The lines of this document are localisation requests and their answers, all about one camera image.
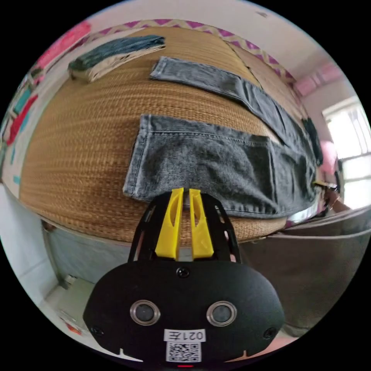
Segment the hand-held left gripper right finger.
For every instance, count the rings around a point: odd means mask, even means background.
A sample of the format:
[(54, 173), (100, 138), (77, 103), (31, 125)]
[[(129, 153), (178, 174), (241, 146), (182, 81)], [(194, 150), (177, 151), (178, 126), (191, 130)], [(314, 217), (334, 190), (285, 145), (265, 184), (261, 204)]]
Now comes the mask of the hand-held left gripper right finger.
[(209, 259), (214, 254), (201, 191), (189, 190), (191, 247), (193, 259)]

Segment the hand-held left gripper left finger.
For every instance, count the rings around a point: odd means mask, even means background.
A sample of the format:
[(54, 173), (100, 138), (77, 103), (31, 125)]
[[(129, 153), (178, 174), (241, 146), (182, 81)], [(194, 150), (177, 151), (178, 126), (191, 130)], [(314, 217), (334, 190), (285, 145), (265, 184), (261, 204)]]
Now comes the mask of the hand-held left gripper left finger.
[(160, 258), (178, 259), (184, 188), (173, 189), (167, 201), (155, 253)]

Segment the person's right hand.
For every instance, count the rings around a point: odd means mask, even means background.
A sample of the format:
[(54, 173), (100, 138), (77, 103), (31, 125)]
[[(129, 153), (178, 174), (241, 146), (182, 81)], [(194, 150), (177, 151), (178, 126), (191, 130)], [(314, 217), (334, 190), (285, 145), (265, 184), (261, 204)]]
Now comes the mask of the person's right hand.
[(334, 213), (340, 213), (351, 210), (350, 207), (345, 205), (337, 191), (329, 189), (326, 191), (326, 198), (328, 199), (329, 208)]

